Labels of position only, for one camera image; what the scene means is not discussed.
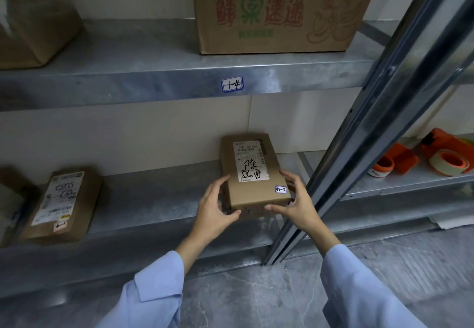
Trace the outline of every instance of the tile floor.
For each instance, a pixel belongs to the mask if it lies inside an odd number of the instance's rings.
[[[474,226],[351,248],[430,328],[474,326]],[[328,327],[318,254],[185,282],[181,328]],[[118,296],[7,317],[5,327],[92,327]]]

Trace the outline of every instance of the blue shirt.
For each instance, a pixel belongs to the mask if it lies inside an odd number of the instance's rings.
[[[328,295],[323,313],[331,328],[426,328],[344,245],[324,258],[321,280]],[[98,328],[177,327],[184,267],[168,252],[125,284],[117,305]]]

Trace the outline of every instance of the blue-bordered sticker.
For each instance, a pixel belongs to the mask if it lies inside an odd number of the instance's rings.
[[[223,92],[233,92],[244,88],[244,78],[242,76],[223,79],[221,82]]]
[[[288,193],[288,188],[285,186],[275,186],[276,193]]]

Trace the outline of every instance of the person's left hand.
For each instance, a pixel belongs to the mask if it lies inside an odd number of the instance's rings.
[[[199,201],[198,214],[190,236],[195,237],[207,245],[215,240],[231,223],[238,220],[240,210],[226,216],[219,208],[217,198],[220,187],[229,179],[230,175],[212,182]]]

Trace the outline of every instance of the green chinese character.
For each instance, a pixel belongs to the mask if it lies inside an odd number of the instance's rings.
[[[260,22],[260,11],[264,6],[264,0],[242,0],[240,8],[243,11],[242,22],[253,25],[254,22]]]

